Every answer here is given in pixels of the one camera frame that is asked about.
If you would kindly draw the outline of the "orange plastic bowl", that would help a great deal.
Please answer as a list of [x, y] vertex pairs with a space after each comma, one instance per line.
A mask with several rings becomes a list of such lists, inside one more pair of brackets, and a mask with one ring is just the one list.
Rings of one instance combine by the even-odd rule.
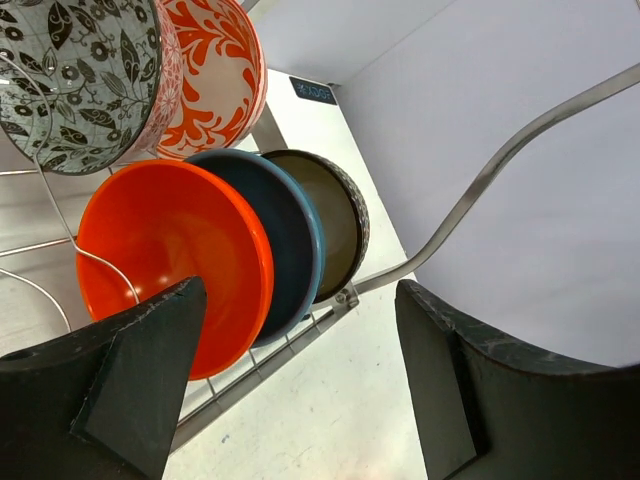
[[233, 365], [266, 321], [275, 277], [267, 234], [249, 203], [200, 167], [148, 160], [119, 170], [90, 198], [76, 243], [78, 283], [95, 321], [186, 277], [203, 280], [193, 380]]

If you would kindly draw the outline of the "grey leaf patterned bowl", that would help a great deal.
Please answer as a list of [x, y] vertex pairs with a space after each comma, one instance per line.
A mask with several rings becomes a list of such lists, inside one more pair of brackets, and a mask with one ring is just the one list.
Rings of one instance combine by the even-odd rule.
[[45, 171], [89, 175], [156, 153], [181, 88], [159, 1], [1, 4], [1, 128]]

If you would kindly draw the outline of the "blue ceramic bowl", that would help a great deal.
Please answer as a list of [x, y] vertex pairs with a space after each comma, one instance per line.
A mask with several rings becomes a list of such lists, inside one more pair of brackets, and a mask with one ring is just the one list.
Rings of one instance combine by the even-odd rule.
[[253, 345], [285, 336], [309, 312], [325, 268], [319, 215], [300, 184], [261, 155], [238, 149], [209, 150], [187, 159], [218, 176], [249, 203], [268, 236], [274, 290], [266, 320]]

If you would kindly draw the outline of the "brown bowl dark patterned rim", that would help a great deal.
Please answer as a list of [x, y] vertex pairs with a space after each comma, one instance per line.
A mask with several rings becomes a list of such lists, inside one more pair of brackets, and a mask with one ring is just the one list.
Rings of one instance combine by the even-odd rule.
[[[363, 228], [366, 235], [365, 241], [366, 252], [370, 238], [370, 219], [367, 205], [363, 194], [358, 188], [355, 181], [334, 162], [319, 156], [317, 154], [297, 150], [297, 149], [280, 149], [273, 150], [263, 154], [263, 157], [273, 162], [275, 165], [284, 169], [289, 173], [307, 193], [313, 202], [323, 227], [324, 236], [325, 228], [323, 220], [329, 219], [330, 225], [337, 229], [331, 229], [340, 235], [345, 235], [345, 227], [343, 223]], [[356, 270], [360, 268], [363, 261], [356, 260], [356, 266], [351, 267]], [[340, 260], [333, 264], [334, 268], [340, 265], [344, 267]], [[321, 280], [318, 293], [314, 300], [315, 303], [325, 301], [325, 298], [331, 298], [336, 295], [335, 291], [340, 292], [345, 283], [349, 280], [338, 277], [340, 273], [334, 272], [329, 278], [325, 275]]]

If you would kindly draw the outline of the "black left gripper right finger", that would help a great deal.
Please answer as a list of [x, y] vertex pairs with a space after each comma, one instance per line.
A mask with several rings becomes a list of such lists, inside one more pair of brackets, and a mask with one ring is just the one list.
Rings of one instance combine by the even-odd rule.
[[396, 324], [431, 479], [635, 479], [639, 368], [534, 346], [412, 280]]

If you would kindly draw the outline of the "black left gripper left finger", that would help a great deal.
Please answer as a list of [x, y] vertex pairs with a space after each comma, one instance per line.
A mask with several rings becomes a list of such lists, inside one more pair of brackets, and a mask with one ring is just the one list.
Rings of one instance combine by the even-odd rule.
[[189, 277], [2, 356], [2, 478], [161, 478], [206, 306], [203, 280]]

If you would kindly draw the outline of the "orange floral white bowl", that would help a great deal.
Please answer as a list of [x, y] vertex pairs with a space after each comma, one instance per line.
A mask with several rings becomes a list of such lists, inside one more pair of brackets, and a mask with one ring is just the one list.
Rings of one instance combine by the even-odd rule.
[[179, 109], [158, 145], [184, 160], [237, 145], [257, 123], [268, 88], [267, 62], [238, 1], [166, 1], [183, 60]]

